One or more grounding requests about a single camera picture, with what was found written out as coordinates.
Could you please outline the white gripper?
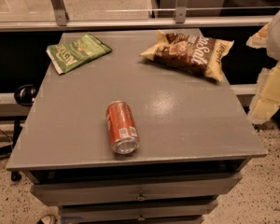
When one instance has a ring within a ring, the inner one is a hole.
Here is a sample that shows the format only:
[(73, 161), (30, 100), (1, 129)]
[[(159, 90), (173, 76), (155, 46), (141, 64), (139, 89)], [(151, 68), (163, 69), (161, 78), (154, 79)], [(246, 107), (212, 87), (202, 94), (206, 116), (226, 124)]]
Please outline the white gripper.
[(246, 44), (253, 49), (267, 47), (267, 55), (278, 61), (274, 68), (263, 68), (259, 73), (256, 94), (247, 115), (253, 124), (263, 124), (280, 108), (280, 10), (274, 15), (271, 24), (265, 24), (250, 36)]

